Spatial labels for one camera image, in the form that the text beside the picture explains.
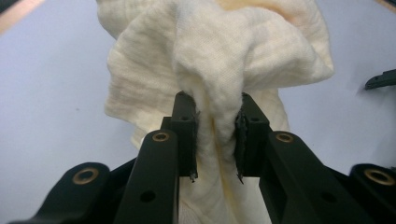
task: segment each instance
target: cloth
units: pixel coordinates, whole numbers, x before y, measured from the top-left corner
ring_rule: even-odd
[[[199,111],[199,178],[180,178],[180,223],[270,223],[257,178],[242,185],[234,120],[249,93],[274,130],[289,129],[277,88],[332,75],[328,31],[313,0],[97,0],[117,39],[106,113],[160,128],[184,91]]]

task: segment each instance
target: white surface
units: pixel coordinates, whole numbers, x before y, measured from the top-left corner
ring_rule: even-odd
[[[396,69],[396,14],[375,1],[320,0],[335,74],[281,90],[293,133],[325,165],[345,174],[356,163],[396,166],[396,86],[364,84]]]
[[[362,89],[396,68],[396,14],[371,0],[318,2],[336,73],[281,91],[292,131],[344,173],[396,165],[396,87]],[[31,217],[77,164],[114,169],[135,156],[132,125],[103,113],[113,42],[93,0],[46,1],[0,37],[0,223]]]
[[[95,1],[46,1],[0,37],[0,223],[31,217],[68,169],[136,156],[133,126],[107,117],[114,39]]]

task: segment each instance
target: brass insert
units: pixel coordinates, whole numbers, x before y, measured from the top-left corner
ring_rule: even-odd
[[[73,183],[85,185],[91,183],[98,175],[99,171],[97,169],[92,167],[84,168],[73,176]]]
[[[279,133],[276,135],[276,139],[284,143],[293,142],[293,136],[288,133]]]
[[[164,142],[169,139],[169,134],[167,133],[156,133],[152,136],[152,140],[156,142]]]
[[[373,180],[375,183],[380,184],[380,185],[393,186],[396,184],[396,181],[392,176],[390,176],[387,173],[384,173],[380,170],[366,169],[364,171],[364,174],[369,179]]]

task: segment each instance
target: crumpled fabric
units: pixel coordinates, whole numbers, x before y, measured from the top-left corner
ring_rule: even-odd
[[[249,93],[273,130],[289,125],[277,88],[332,75],[326,24],[313,0],[97,0],[116,39],[106,113],[136,126],[133,143],[158,130],[175,95],[199,112],[199,178],[180,178],[180,223],[271,223],[258,178],[242,185],[234,121]]]

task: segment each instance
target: towel texture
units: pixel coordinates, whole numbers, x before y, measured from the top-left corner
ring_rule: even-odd
[[[117,39],[106,113],[160,128],[177,92],[199,111],[199,178],[180,180],[181,223],[270,223],[257,178],[236,177],[233,122],[249,93],[274,130],[289,129],[277,88],[332,75],[328,32],[313,0],[97,0]]]

